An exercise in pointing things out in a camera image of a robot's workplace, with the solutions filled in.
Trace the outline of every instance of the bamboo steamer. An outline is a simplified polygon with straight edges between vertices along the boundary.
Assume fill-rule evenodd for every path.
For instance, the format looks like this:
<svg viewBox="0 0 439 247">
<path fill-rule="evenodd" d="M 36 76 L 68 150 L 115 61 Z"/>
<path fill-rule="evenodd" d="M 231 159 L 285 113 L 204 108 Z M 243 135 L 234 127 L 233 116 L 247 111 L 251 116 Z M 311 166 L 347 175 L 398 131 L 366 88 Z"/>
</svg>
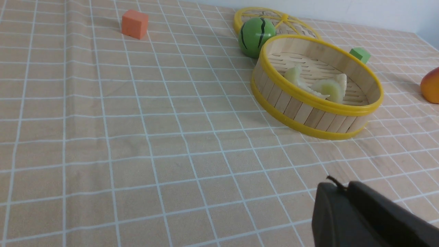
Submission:
<svg viewBox="0 0 439 247">
<path fill-rule="evenodd" d="M 297 64 L 308 84 L 346 74 L 343 104 L 321 99 L 288 82 L 283 74 Z M 384 94 L 378 78 L 360 60 L 332 44 L 299 35 L 279 35 L 264 44 L 251 88 L 261 106 L 280 122 L 330 140 L 357 135 L 381 105 Z"/>
</svg>

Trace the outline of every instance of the green ball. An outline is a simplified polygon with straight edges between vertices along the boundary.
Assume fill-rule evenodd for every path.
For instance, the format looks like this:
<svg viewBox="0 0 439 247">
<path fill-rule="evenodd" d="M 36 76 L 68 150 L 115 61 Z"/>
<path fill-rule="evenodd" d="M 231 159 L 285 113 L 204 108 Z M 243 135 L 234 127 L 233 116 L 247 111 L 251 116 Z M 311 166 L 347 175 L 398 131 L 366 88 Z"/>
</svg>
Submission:
<svg viewBox="0 0 439 247">
<path fill-rule="evenodd" d="M 262 17 L 251 18 L 242 24 L 238 39 L 239 47 L 245 55 L 258 58 L 262 46 L 273 36 L 276 36 L 276 28 L 272 22 Z"/>
</svg>

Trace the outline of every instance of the orange cube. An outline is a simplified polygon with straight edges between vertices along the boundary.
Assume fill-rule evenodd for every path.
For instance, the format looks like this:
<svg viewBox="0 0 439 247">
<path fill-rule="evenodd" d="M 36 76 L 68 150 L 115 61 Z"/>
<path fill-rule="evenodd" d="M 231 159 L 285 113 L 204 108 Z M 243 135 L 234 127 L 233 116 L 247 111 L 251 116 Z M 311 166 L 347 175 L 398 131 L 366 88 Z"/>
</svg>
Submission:
<svg viewBox="0 0 439 247">
<path fill-rule="evenodd" d="M 122 34 L 140 40 L 145 36 L 147 29 L 147 14 L 130 9 L 122 16 Z"/>
</svg>

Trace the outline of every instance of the watermelon stripe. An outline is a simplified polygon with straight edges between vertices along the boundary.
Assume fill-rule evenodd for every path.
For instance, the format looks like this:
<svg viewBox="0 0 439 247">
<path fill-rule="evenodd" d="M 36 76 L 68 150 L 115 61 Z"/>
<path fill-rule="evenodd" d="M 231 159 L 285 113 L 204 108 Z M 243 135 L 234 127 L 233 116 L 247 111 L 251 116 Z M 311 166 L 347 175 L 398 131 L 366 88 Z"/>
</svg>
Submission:
<svg viewBox="0 0 439 247">
<path fill-rule="evenodd" d="M 262 20 L 262 25 L 261 25 L 261 37 L 259 37 L 259 44 L 258 44 L 258 48 L 260 48 L 261 43 L 262 43 L 262 38 L 264 37 L 265 34 L 265 20 L 264 18 L 261 17 Z"/>
<path fill-rule="evenodd" d="M 245 45 L 245 42 L 244 42 L 244 32 L 243 32 L 244 25 L 245 25 L 245 23 L 242 24 L 242 27 L 241 27 L 241 41 L 242 41 L 242 44 L 244 45 L 244 47 L 247 49 L 247 46 Z"/>
</svg>

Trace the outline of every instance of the green foam block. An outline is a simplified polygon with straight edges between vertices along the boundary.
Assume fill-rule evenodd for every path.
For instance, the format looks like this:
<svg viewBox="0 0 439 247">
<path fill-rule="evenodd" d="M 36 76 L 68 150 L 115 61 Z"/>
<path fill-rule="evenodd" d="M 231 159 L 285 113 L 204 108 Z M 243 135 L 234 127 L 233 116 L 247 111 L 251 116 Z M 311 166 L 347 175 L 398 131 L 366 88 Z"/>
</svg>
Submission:
<svg viewBox="0 0 439 247">
<path fill-rule="evenodd" d="M 349 53 L 358 58 L 358 60 L 362 61 L 364 64 L 366 64 L 369 58 L 371 58 L 371 55 L 361 47 L 353 48 Z"/>
</svg>

